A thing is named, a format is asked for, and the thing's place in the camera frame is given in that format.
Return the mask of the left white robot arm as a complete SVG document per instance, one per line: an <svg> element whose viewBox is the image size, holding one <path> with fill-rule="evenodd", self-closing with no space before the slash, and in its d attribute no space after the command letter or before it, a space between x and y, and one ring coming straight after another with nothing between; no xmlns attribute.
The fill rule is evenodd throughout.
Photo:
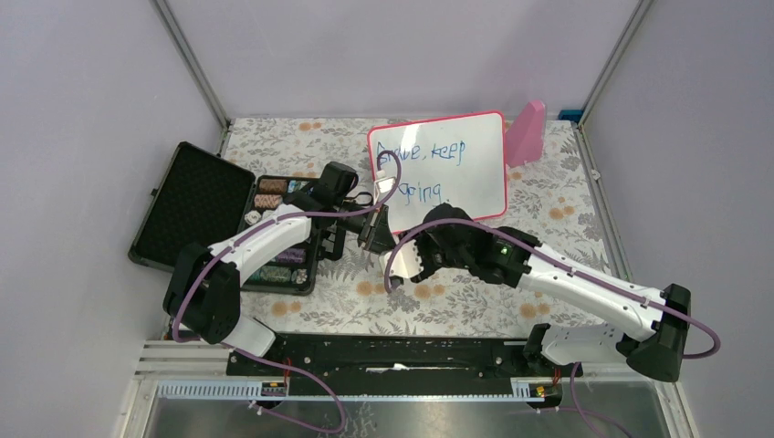
<svg viewBox="0 0 774 438"><path fill-rule="evenodd" d="M290 247L332 225L351 233L374 231L392 240L379 219L397 192L401 175L380 169L374 182L374 203L361 206L347 197L358 182L357 173L330 162L320 177L289 193L271 215L224 241L187 245L179 254L163 301L172 317L177 342L202 340L248 355L248 363L263 375L280 369L282 349L277 334L241 310L241 288L262 266Z"/></svg>

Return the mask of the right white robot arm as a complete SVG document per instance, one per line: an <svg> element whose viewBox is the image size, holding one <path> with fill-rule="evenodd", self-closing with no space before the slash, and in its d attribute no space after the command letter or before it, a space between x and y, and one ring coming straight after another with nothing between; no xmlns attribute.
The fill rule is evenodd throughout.
<svg viewBox="0 0 774 438"><path fill-rule="evenodd" d="M692 301L687 288L629 283L582 266L516 228L476 225L448 203L435 207L423 225L412 241L420 266L414 283L440 269L463 269L490 285L549 295L600 319L580 328L535 326L523 349L532 374L545 376L576 362L620 362L656 381L679 379Z"/></svg>

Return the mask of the pink framed whiteboard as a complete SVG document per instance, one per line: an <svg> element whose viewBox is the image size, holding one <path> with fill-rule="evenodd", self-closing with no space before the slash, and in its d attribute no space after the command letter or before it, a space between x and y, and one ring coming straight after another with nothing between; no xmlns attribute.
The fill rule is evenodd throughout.
<svg viewBox="0 0 774 438"><path fill-rule="evenodd" d="M507 210L505 119L498 111L372 128L367 134L371 168L402 176L386 203L394 233L420 224L434 207L448 203L474 220Z"/></svg>

